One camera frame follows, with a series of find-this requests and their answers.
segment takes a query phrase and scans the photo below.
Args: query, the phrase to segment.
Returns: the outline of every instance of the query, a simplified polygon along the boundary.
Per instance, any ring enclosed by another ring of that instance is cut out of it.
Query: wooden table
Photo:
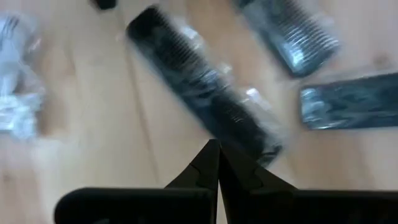
[[[44,47],[37,71],[48,89],[43,136],[0,137],[1,223],[52,223],[57,200],[80,187],[163,187],[207,142],[207,132],[124,40],[128,22],[154,2],[119,0],[116,10],[99,14],[82,0],[0,0],[1,9],[39,18]],[[334,18],[343,48],[318,75],[398,62],[397,1],[319,2]],[[304,130],[297,82],[286,78],[228,0],[184,4],[171,0],[233,66],[236,84],[257,88],[292,130],[290,149],[273,173],[300,188],[398,189],[398,130]]]

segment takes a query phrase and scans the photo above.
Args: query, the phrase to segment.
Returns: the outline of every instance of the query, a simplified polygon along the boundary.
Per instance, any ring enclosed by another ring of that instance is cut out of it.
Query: plastic bag
[[[38,134],[35,116],[44,101],[42,81],[29,63],[40,45],[37,23],[18,13],[0,15],[0,131],[19,139]]]
[[[398,69],[363,68],[308,80],[300,91],[310,129],[398,126]]]
[[[256,32],[294,78],[317,71],[339,49],[327,19],[314,1],[232,0]]]
[[[276,120],[264,116],[270,109],[253,101],[255,90],[239,94],[220,70],[231,67],[215,65],[197,32],[173,21],[151,6],[129,24],[127,35],[214,137],[268,166],[284,144]]]

